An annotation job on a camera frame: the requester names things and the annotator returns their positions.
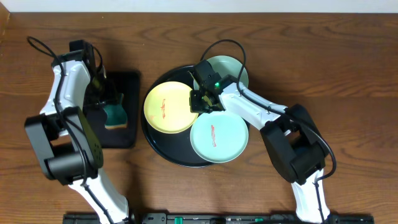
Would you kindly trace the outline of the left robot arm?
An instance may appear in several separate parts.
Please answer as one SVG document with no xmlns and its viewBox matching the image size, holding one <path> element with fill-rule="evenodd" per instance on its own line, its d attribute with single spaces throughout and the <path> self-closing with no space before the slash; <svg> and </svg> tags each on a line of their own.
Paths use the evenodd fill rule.
<svg viewBox="0 0 398 224">
<path fill-rule="evenodd" d="M 90 72 L 81 60 L 52 70 L 55 79 L 45 106 L 24 124 L 42 172 L 78 192 L 100 223 L 128 223 L 127 199 L 106 175 L 101 144 L 82 111 Z"/>
</svg>

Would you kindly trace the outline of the green yellow sponge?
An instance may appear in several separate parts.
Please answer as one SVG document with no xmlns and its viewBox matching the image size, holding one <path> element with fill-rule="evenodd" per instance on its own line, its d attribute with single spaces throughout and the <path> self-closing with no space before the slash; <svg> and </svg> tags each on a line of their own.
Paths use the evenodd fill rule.
<svg viewBox="0 0 398 224">
<path fill-rule="evenodd" d="M 123 108 L 123 99 L 124 95 L 120 93 L 116 104 L 104 106 L 103 110 L 107 115 L 104 124 L 106 129 L 119 129 L 127 127 L 128 117 Z"/>
</svg>

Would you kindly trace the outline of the light blue plate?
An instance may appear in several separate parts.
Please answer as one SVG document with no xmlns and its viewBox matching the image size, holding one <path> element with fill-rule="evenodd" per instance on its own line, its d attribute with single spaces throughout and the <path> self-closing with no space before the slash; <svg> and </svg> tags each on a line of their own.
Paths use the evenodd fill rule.
<svg viewBox="0 0 398 224">
<path fill-rule="evenodd" d="M 246 122 L 226 111 L 203 113 L 193 124 L 190 142 L 202 159 L 225 163 L 240 156 L 249 140 Z"/>
<path fill-rule="evenodd" d="M 211 64 L 213 70 L 219 73 L 222 78 L 227 75 L 232 75 L 237 78 L 242 67 L 242 63 L 239 60 L 226 55 L 214 56 L 207 59 L 207 61 Z M 249 77 L 246 68 L 242 71 L 240 82 L 242 82 L 245 87 L 249 86 Z M 199 90 L 199 85 L 195 80 L 193 81 L 193 89 Z"/>
</svg>

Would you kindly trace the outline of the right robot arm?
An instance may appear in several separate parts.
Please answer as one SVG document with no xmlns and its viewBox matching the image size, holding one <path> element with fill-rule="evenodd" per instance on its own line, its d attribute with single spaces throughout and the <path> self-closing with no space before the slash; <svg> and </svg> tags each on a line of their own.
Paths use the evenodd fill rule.
<svg viewBox="0 0 398 224">
<path fill-rule="evenodd" d="M 330 210 L 322 182 L 336 166 L 325 173 L 325 159 L 336 158 L 303 106 L 275 104 L 231 76 L 203 81 L 200 89 L 190 92 L 189 100 L 192 112 L 227 112 L 258 129 L 275 170 L 292 185 L 299 220 L 326 222 Z"/>
</svg>

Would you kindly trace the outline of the yellow plate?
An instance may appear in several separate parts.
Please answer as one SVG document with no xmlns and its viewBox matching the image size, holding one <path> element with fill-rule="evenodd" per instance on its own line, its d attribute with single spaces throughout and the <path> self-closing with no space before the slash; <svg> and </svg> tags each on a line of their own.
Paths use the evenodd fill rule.
<svg viewBox="0 0 398 224">
<path fill-rule="evenodd" d="M 198 118 L 190 110 L 192 88 L 182 82 L 163 82 L 147 94 L 144 117 L 152 128 L 165 134 L 188 129 Z"/>
</svg>

